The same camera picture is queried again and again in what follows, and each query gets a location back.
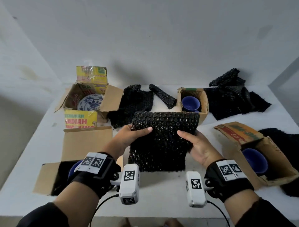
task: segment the blue cup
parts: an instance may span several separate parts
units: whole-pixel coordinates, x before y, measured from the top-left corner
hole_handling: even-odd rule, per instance
[[[73,167],[70,169],[70,172],[68,173],[68,177],[72,176],[74,173],[75,168],[82,162],[82,160],[76,162],[76,164],[73,165]]]
[[[255,173],[262,174],[267,171],[267,159],[260,152],[252,148],[246,148],[242,153]]]
[[[197,98],[193,96],[186,96],[182,99],[183,107],[189,112],[199,112],[200,102]]]

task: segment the white table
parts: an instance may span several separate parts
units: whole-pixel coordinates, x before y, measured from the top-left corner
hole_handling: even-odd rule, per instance
[[[165,92],[176,97],[179,86],[159,86]],[[210,113],[202,125],[198,127],[210,142],[221,152],[221,140],[228,140],[213,129],[215,125],[239,121],[256,130],[275,127],[287,133],[299,133],[299,128],[280,104],[268,87],[247,86],[272,106],[264,113],[254,112],[246,115],[236,115],[216,121]],[[53,201],[54,197],[32,193],[39,170],[43,163],[59,162],[62,152],[64,112],[54,113],[54,108],[60,100],[61,94],[52,103],[42,119],[36,132],[26,149],[12,170],[2,190],[0,191],[0,216],[24,216],[31,210]],[[168,111],[163,102],[155,96],[152,111]],[[124,164],[127,163],[128,149],[124,155]],[[205,171],[187,154],[186,170],[197,170],[202,176]],[[257,193],[270,201],[283,215],[290,220],[299,220],[299,198],[286,196],[279,187],[267,187]],[[115,194],[109,192],[105,198]],[[207,199],[217,204],[227,215],[220,200]],[[223,218],[222,214],[212,205],[204,208],[188,207],[185,188],[185,172],[154,172],[141,173],[140,200],[135,205],[122,205],[119,198],[106,202],[96,213],[96,216],[123,216],[123,217],[197,217]]]

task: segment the black sleeve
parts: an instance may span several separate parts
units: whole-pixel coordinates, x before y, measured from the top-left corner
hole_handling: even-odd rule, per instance
[[[68,217],[54,203],[36,208],[24,216],[17,227],[69,227]]]
[[[260,199],[242,216],[236,227],[295,226],[271,203]]]

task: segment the floor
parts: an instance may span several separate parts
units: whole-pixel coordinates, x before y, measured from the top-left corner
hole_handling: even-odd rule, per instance
[[[16,227],[21,217],[0,216],[0,227]],[[118,223],[123,217],[95,217],[92,226],[109,226],[118,227]],[[132,226],[154,227],[162,226],[167,218],[129,218]],[[224,219],[202,219],[202,218],[178,218],[184,227],[227,227]],[[299,227],[299,220],[292,221],[295,226]]]

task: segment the hand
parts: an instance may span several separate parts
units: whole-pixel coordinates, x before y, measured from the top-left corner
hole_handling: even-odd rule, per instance
[[[130,146],[137,138],[145,136],[152,131],[152,127],[131,131],[132,125],[125,125],[102,149],[103,152],[110,154],[115,160],[125,152],[126,147]]]
[[[209,140],[199,131],[196,136],[188,132],[178,130],[178,135],[193,144],[191,156],[206,169],[212,162],[222,159],[223,156],[213,147]]]

